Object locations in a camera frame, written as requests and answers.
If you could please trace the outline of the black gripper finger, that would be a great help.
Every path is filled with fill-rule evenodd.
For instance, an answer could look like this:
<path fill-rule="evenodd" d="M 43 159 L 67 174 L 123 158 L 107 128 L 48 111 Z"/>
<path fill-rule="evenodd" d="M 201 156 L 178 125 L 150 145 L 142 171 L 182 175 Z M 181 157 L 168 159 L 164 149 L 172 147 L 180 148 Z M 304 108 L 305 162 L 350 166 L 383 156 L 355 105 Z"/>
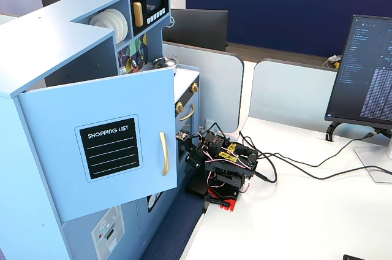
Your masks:
<path fill-rule="evenodd" d="M 197 169 L 188 169 L 186 171 L 186 183 L 193 183 L 194 181 L 198 181 L 198 178 L 200 176 L 200 171 L 201 168 L 197 168 Z"/>

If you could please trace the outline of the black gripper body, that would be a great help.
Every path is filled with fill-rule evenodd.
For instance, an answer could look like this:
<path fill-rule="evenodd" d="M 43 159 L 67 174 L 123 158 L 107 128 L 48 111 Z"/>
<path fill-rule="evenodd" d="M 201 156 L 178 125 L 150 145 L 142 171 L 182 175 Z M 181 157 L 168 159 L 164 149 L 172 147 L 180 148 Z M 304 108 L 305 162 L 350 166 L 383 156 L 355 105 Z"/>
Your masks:
<path fill-rule="evenodd" d="M 188 152 L 186 163 L 193 169 L 197 169 L 204 161 L 204 153 L 202 151 L 202 143 L 194 145 L 191 139 L 184 142 L 186 151 Z"/>

